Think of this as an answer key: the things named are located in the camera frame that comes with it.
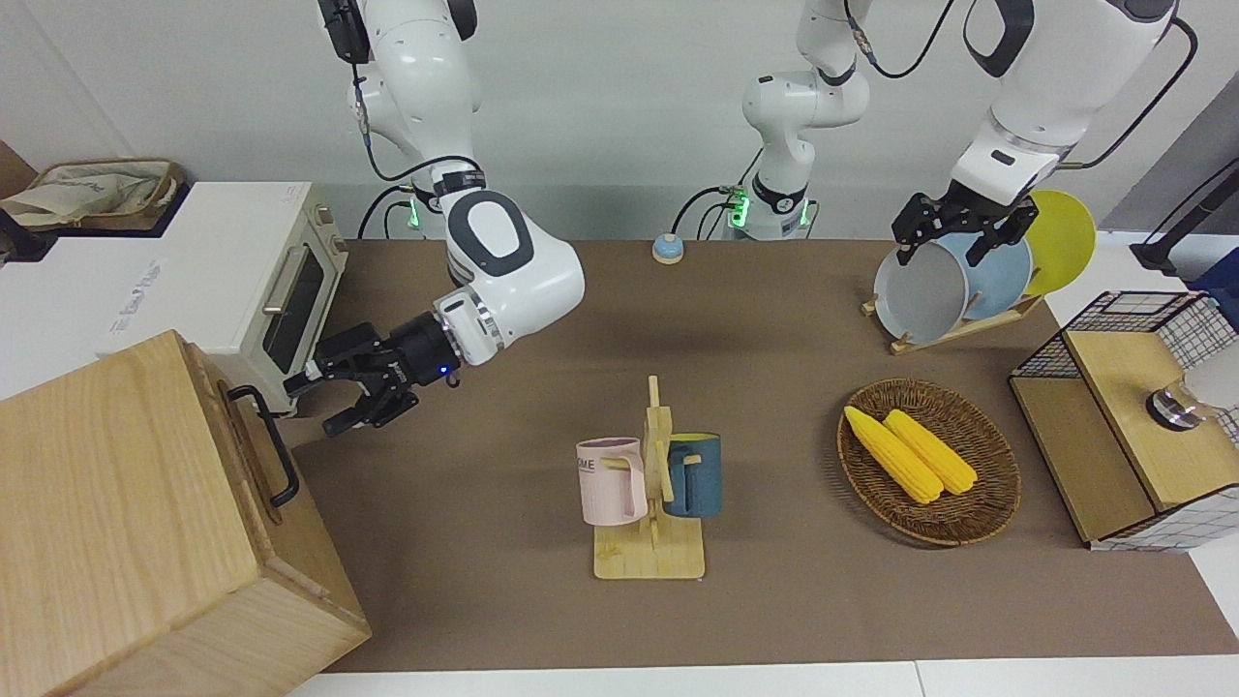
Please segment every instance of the blue mug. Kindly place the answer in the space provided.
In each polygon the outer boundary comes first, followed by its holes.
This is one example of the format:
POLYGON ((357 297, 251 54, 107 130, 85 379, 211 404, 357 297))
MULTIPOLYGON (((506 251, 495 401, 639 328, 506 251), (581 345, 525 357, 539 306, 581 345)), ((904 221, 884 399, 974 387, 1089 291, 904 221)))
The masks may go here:
POLYGON ((707 519, 722 511, 722 439, 717 433, 673 433, 667 452, 675 499, 663 511, 683 519, 707 519))

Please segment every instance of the green led light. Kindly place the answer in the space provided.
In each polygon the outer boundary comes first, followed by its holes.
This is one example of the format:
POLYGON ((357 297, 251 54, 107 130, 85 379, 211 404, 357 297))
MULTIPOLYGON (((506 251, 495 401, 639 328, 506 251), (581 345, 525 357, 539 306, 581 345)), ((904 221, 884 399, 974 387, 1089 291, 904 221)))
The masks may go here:
POLYGON ((736 192, 736 202, 731 204, 731 227, 743 229, 748 222, 748 196, 743 191, 736 192))

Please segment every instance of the woven basket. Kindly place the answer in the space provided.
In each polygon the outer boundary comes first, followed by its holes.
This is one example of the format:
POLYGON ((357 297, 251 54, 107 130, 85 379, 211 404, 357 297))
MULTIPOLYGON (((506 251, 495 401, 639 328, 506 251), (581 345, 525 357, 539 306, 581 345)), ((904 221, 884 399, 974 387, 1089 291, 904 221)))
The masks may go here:
POLYGON ((976 470, 976 484, 958 496, 943 493, 929 505, 913 501, 865 451, 845 417, 838 447, 847 482, 877 517, 917 540, 958 547, 989 540, 1020 508, 1020 469, 1011 447, 990 420, 955 392, 932 383, 895 379, 852 395, 849 406, 882 421, 900 409, 950 446, 976 470))

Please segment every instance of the oven door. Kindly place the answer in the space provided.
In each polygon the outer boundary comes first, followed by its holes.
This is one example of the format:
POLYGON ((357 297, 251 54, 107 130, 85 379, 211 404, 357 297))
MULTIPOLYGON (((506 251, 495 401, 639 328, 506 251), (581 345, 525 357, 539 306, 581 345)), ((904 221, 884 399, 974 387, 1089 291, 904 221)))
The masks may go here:
POLYGON ((280 383, 301 373, 322 331, 339 274, 322 240, 302 220, 304 234, 289 246, 263 303, 266 316, 259 350, 280 373, 280 383))

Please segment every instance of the yellow corn cob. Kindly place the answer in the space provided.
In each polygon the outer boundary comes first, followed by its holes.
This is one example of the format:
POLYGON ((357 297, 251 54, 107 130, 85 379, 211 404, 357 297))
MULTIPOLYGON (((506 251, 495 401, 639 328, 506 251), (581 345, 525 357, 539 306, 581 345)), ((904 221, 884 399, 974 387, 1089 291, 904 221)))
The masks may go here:
POLYGON ((885 426, 855 407, 844 407, 844 415, 861 446, 913 501, 929 504, 942 496, 942 480, 938 475, 933 474, 933 470, 885 426))
POLYGON ((976 470, 906 412, 895 410, 882 423, 929 465, 947 491, 963 494, 976 484, 976 470))

